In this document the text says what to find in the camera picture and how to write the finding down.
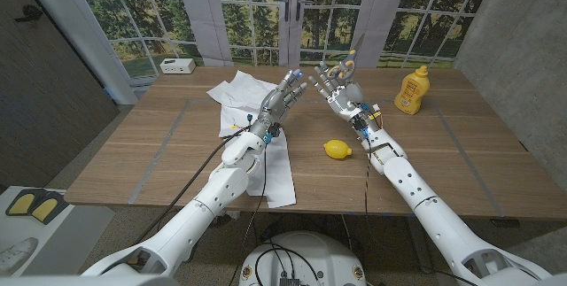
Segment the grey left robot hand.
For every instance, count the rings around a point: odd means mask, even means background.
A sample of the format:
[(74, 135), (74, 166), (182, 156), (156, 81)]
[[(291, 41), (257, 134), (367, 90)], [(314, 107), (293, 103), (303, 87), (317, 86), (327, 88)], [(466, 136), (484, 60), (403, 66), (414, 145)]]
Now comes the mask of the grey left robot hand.
[(254, 133), (266, 143), (270, 143), (272, 137), (278, 136), (278, 129), (285, 120), (288, 111), (307, 89), (305, 82), (294, 88), (294, 85), (302, 76), (303, 73), (299, 69), (290, 69), (277, 87), (265, 96), (257, 120), (249, 129), (251, 133)]

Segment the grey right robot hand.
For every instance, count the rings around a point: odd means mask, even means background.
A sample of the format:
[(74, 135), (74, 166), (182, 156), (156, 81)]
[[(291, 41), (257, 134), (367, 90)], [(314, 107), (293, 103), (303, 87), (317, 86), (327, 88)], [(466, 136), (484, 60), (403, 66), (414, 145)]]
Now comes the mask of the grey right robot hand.
[(327, 101), (330, 108), (343, 120), (352, 124), (353, 129), (362, 139), (368, 139), (371, 131), (370, 108), (363, 103), (360, 85), (353, 80), (355, 63), (343, 60), (337, 66), (328, 67), (323, 61), (315, 67), (322, 79), (322, 84), (309, 76), (317, 91)]

